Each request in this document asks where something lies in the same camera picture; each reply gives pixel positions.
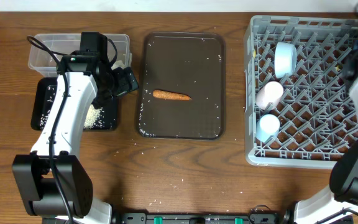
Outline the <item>white tissue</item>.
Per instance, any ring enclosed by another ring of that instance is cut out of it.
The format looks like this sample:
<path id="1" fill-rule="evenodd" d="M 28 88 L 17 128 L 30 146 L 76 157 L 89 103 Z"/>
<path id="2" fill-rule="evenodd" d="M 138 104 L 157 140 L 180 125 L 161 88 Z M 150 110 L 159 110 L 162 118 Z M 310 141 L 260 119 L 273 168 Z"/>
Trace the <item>white tissue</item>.
<path id="1" fill-rule="evenodd" d="M 115 70 L 117 68 L 126 68 L 125 63 L 122 60 L 117 60 L 114 62 L 114 64 L 112 65 L 111 69 Z"/>

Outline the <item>orange carrot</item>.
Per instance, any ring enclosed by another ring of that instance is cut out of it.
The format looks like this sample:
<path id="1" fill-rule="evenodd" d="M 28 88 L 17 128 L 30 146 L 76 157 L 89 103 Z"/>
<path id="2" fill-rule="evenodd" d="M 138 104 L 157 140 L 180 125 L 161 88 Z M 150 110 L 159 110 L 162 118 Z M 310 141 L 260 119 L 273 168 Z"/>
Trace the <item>orange carrot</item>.
<path id="1" fill-rule="evenodd" d="M 153 97 L 163 100 L 180 100 L 180 101 L 190 101 L 191 97 L 184 94 L 163 91 L 163 90 L 154 90 L 152 93 Z"/>

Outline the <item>white rice grains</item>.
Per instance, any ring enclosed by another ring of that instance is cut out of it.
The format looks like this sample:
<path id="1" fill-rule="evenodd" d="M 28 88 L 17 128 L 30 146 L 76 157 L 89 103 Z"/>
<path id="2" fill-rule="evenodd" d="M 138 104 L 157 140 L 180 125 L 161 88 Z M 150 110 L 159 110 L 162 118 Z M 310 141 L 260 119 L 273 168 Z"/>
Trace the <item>white rice grains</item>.
<path id="1" fill-rule="evenodd" d="M 42 130 L 46 125 L 57 92 L 56 87 L 56 85 L 47 85 L 46 92 L 44 96 L 41 97 L 40 118 L 35 119 L 37 129 Z M 95 109 L 94 106 L 91 105 L 86 115 L 84 128 L 94 129 L 103 127 L 104 122 L 100 120 L 103 111 L 102 108 Z"/>

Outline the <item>pink plastic cup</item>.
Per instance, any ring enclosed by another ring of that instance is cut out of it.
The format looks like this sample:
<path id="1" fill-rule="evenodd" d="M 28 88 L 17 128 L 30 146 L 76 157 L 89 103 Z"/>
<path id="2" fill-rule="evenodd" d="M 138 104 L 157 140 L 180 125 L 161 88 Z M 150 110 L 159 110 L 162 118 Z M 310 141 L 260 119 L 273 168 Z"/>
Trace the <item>pink plastic cup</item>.
<path id="1" fill-rule="evenodd" d="M 262 110 L 266 110 L 271 105 L 270 109 L 272 110 L 277 107 L 283 92 L 284 88 L 279 82 L 268 82 L 256 94 L 256 105 Z"/>

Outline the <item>light blue plastic cup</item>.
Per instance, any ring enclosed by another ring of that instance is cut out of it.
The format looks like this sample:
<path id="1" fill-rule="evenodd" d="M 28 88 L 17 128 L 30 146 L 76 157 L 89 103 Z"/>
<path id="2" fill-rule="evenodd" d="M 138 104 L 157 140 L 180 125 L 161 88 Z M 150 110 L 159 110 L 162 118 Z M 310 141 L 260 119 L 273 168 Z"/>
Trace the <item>light blue plastic cup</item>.
<path id="1" fill-rule="evenodd" d="M 280 120 L 273 114 L 265 114 L 256 124 L 256 138 L 260 142 L 266 142 L 275 138 L 280 129 Z"/>

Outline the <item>light blue bowl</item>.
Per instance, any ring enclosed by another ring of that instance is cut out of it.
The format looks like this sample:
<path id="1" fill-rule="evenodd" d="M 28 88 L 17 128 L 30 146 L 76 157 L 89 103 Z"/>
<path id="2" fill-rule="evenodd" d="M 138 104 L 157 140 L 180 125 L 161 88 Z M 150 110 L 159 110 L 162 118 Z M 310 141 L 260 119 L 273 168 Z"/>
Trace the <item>light blue bowl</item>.
<path id="1" fill-rule="evenodd" d="M 293 44 L 279 42 L 275 48 L 274 70 L 277 78 L 291 75 L 296 68 L 296 47 Z"/>

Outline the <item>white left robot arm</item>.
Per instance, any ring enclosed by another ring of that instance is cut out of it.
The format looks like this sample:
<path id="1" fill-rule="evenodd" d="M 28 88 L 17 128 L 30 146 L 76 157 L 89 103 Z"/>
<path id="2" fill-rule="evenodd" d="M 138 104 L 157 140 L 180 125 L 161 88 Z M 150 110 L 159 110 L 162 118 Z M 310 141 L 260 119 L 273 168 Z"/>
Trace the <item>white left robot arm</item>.
<path id="1" fill-rule="evenodd" d="M 92 103 L 102 105 L 138 89 L 131 67 L 115 67 L 99 54 L 64 55 L 47 123 L 29 154 L 18 154 L 12 172 L 29 215 L 45 222 L 115 223 L 112 205 L 93 195 L 79 161 L 81 136 Z"/>

